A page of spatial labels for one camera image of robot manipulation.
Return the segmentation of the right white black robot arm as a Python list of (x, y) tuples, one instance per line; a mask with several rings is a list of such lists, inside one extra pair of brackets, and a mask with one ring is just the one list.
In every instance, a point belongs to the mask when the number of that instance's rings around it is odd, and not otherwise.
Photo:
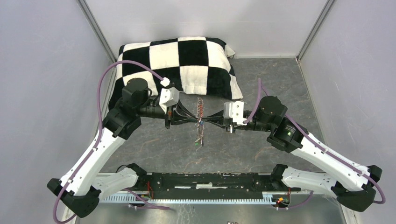
[(278, 164), (269, 181), (275, 190), (287, 187), (326, 194), (358, 212), (375, 203), (376, 194), (381, 192), (378, 186), (381, 168), (364, 166), (340, 155), (297, 124), (286, 112), (287, 107), (277, 97), (265, 96), (256, 104), (254, 111), (244, 110), (241, 101), (227, 102), (222, 111), (202, 118), (201, 122), (213, 123), (231, 133), (237, 129), (269, 132), (267, 142), (272, 147), (321, 169), (321, 173), (315, 173)]

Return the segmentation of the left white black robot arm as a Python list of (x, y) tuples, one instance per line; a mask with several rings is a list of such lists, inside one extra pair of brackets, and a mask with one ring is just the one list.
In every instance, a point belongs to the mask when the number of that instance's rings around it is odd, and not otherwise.
[(102, 180), (96, 177), (110, 156), (141, 125), (141, 117), (165, 119), (170, 123), (180, 92), (167, 78), (160, 85), (161, 92), (153, 98), (145, 79), (128, 81), (115, 106), (100, 123), (97, 136), (77, 163), (62, 178), (48, 182), (48, 189), (57, 196), (56, 203), (63, 202), (75, 216), (84, 218), (106, 197), (131, 187), (141, 190), (146, 186), (145, 173), (138, 171), (136, 165), (128, 165)]

